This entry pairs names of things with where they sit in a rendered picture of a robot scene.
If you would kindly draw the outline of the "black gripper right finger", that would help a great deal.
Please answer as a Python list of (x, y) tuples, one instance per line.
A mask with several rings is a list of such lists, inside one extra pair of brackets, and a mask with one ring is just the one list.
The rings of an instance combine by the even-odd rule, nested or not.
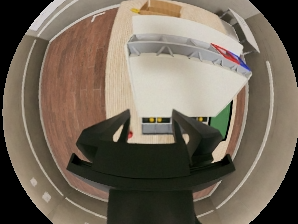
[(171, 122), (174, 143), (186, 144), (179, 125), (188, 134), (189, 141), (186, 145), (190, 159), (196, 156), (212, 154), (223, 139), (218, 129), (193, 119), (176, 109), (172, 109)]

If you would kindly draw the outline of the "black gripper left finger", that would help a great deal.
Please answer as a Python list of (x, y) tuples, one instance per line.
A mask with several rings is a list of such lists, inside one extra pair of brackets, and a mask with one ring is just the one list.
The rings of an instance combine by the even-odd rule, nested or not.
[(105, 140), (114, 141), (113, 140), (114, 134), (123, 125), (117, 142), (128, 142), (130, 123), (131, 123), (131, 112), (130, 112), (130, 108), (128, 108), (111, 118), (108, 118), (86, 129), (83, 129), (80, 136), (97, 138), (104, 141)]

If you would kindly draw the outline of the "brown cardboard box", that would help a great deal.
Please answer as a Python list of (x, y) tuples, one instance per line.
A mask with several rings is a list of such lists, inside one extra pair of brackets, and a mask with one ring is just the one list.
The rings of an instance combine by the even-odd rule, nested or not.
[(140, 15), (160, 15), (160, 16), (170, 16), (170, 17), (173, 16), (173, 17), (181, 18), (183, 13), (183, 11), (182, 13), (180, 13), (181, 9), (182, 9), (182, 6), (180, 5), (165, 2), (165, 1), (160, 1), (160, 0), (150, 0), (150, 6), (148, 7), (148, 0), (147, 0), (139, 9), (139, 12), (140, 12)]

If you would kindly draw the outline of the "yellow pocket level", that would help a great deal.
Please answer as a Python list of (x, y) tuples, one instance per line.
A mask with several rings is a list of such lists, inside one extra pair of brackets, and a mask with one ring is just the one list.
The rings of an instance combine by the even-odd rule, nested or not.
[(132, 9), (130, 9), (130, 11), (132, 11), (132, 12), (135, 12), (135, 13), (138, 13), (138, 14), (139, 14), (139, 10), (138, 10), (138, 9), (136, 9), (136, 8), (132, 8)]

